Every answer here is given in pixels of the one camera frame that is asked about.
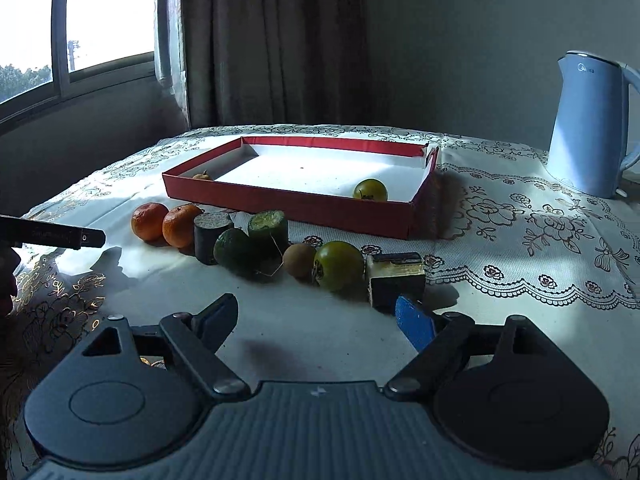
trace sky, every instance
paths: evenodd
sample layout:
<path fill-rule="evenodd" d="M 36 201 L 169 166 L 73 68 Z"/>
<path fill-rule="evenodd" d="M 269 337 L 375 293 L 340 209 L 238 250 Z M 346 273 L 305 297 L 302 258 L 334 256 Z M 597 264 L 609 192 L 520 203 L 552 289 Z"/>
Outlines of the sky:
<path fill-rule="evenodd" d="M 67 0 L 76 70 L 154 49 L 154 0 Z M 0 0 L 0 66 L 51 65 L 51 0 Z"/>

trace kettle spout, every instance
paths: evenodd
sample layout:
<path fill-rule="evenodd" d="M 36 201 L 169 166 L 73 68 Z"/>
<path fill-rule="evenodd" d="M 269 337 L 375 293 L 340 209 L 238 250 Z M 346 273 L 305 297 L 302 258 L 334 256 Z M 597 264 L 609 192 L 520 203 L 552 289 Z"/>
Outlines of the kettle spout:
<path fill-rule="evenodd" d="M 566 64 L 567 64 L 566 56 L 562 56 L 560 59 L 558 59 L 558 65 L 560 66 L 560 72 L 563 78 L 564 78 L 564 70 L 566 69 Z"/>

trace gray wall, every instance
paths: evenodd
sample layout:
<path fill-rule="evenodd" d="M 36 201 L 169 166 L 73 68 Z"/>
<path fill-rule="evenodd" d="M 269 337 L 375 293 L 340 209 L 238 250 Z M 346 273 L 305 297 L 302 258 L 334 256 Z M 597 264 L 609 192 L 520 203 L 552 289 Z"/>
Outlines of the gray wall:
<path fill-rule="evenodd" d="M 378 124 L 547 149 L 562 54 L 640 68 L 640 0 L 367 0 L 367 19 Z"/>
<path fill-rule="evenodd" d="M 0 136 L 0 214 L 20 216 L 82 178 L 184 131 L 154 77 L 72 99 Z"/>

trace window sill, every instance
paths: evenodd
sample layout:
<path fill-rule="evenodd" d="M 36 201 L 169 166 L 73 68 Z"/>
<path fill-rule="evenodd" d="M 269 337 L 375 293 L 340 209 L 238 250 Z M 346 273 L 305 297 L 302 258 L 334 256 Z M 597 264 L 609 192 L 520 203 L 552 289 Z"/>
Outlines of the window sill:
<path fill-rule="evenodd" d="M 0 104 L 0 136 L 44 110 L 70 99 L 155 74 L 154 54 L 124 57 L 70 73 L 64 96 L 56 95 L 53 83 L 46 83 Z"/>

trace kettle lid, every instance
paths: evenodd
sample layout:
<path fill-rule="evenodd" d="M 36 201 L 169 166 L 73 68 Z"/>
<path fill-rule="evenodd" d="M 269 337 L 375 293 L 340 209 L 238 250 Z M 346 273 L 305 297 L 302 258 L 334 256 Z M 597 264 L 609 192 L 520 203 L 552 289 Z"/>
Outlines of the kettle lid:
<path fill-rule="evenodd" d="M 565 56 L 568 56 L 569 54 L 575 54 L 578 56 L 583 56 L 583 57 L 591 57 L 591 59 L 597 59 L 598 61 L 602 61 L 604 63 L 609 63 L 610 65 L 613 66 L 617 66 L 620 67 L 621 63 L 617 62 L 617 61 L 612 61 L 610 59 L 606 59 L 602 56 L 598 56 L 597 54 L 594 54 L 593 52 L 587 52 L 585 50 L 567 50 L 566 54 L 564 54 Z"/>

